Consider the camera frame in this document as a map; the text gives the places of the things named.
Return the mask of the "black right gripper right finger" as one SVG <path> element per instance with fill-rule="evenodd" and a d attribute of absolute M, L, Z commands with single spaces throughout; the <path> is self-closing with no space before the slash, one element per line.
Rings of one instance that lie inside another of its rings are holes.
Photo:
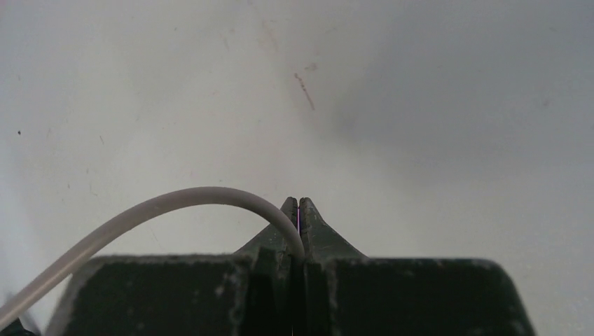
<path fill-rule="evenodd" d="M 299 202 L 302 335 L 534 335 L 511 277 L 481 258 L 371 258 Z"/>

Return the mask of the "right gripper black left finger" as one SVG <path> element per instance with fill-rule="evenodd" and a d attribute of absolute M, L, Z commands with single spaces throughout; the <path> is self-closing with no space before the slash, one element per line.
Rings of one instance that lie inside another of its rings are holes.
<path fill-rule="evenodd" d="M 290 335 L 292 256 L 268 225 L 223 255 L 109 255 L 74 273 L 47 335 Z"/>

